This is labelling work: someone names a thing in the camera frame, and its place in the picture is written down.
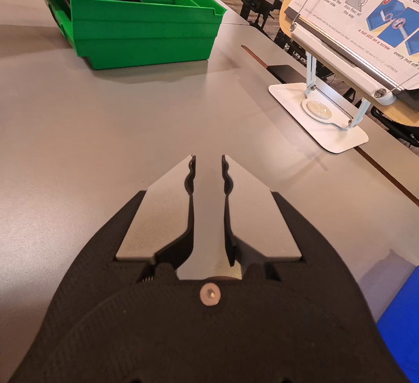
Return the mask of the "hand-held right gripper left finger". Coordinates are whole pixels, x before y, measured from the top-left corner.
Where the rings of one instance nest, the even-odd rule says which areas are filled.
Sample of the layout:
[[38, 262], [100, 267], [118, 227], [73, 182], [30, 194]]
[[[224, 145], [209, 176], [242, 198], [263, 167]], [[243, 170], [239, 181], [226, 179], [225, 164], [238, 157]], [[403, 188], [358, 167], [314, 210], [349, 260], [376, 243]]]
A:
[[178, 269], [194, 240], [193, 191], [196, 156], [188, 155], [150, 185], [116, 253], [118, 261]]

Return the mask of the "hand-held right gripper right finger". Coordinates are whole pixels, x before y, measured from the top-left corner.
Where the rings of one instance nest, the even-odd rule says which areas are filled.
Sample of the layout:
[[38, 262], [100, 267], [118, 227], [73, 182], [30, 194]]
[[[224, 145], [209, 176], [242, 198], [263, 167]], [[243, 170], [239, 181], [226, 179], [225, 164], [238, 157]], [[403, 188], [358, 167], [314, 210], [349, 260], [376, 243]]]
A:
[[230, 266], [242, 277], [252, 264], [300, 261], [302, 254], [270, 188], [222, 156], [225, 249]]

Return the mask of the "green plastic bin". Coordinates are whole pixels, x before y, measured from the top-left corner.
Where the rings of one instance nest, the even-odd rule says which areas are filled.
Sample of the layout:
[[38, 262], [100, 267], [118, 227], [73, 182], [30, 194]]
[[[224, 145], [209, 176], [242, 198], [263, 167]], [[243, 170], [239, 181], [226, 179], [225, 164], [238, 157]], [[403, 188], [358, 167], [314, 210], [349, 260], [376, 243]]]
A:
[[45, 0], [95, 70], [207, 60], [226, 8], [216, 0]]

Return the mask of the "wooden book stand white base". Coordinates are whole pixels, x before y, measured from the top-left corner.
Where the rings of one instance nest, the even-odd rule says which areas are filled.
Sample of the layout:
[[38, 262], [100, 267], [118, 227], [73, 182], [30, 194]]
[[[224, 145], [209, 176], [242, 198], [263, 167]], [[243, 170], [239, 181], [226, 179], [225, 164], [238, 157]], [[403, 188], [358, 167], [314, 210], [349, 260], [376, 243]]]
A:
[[[269, 87], [270, 94], [302, 129], [323, 149], [340, 154], [365, 144], [368, 135], [359, 127], [371, 102], [390, 106], [396, 100], [418, 109], [418, 89], [407, 90], [379, 75], [378, 70], [362, 62], [337, 41], [326, 36], [312, 23], [302, 20], [284, 0], [280, 23], [283, 32], [306, 51], [306, 84], [288, 83]], [[321, 93], [317, 86], [316, 66], [320, 62], [346, 82], [361, 96], [361, 104], [352, 117]]]

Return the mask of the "black flat desk plate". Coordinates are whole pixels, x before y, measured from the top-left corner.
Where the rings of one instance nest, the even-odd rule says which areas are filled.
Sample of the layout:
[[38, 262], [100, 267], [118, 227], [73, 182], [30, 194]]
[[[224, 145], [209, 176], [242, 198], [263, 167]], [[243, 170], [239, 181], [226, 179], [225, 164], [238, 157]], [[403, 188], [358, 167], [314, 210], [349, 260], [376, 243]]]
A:
[[282, 84], [301, 82], [306, 84], [306, 77], [290, 65], [270, 65], [266, 69]]

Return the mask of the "blue plastic bin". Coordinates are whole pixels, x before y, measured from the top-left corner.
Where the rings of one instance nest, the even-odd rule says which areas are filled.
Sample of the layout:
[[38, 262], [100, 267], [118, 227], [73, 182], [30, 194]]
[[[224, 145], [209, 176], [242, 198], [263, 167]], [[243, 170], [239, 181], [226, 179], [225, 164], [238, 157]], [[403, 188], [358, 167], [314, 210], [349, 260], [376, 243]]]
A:
[[419, 381], [419, 267], [408, 277], [377, 323], [407, 378]]

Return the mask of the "printed instruction sheet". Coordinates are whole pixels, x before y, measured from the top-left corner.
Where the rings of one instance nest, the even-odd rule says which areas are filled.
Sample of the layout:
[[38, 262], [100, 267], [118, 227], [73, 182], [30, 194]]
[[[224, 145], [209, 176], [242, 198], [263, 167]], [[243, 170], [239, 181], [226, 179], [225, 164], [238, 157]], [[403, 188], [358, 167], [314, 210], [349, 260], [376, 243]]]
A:
[[418, 89], [419, 0], [291, 0], [289, 8], [389, 82]]

